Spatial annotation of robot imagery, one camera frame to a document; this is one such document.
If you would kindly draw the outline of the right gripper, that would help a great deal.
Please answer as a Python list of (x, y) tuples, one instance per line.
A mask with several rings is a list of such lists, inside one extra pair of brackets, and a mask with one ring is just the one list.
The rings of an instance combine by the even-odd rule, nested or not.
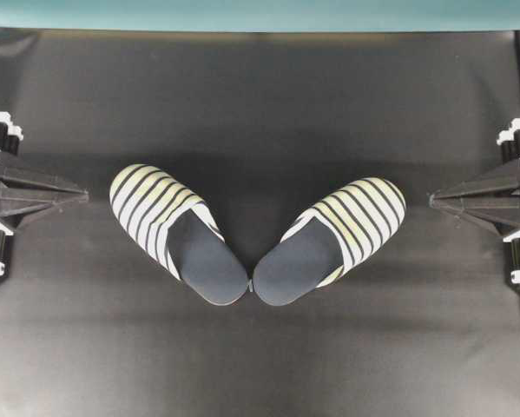
[(520, 283), (520, 118), (499, 133), (497, 146), (504, 164), (439, 190), (431, 195), (430, 206), (485, 228), (509, 243), (510, 280)]

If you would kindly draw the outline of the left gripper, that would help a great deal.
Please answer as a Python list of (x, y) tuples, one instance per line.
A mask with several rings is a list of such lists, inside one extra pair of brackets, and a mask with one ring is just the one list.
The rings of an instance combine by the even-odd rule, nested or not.
[[(8, 112), (0, 112), (0, 155), (16, 155), (23, 132), (11, 121)], [(59, 175), (0, 164), (0, 276), (5, 273), (7, 238), (47, 214), (89, 200), (89, 193)]]

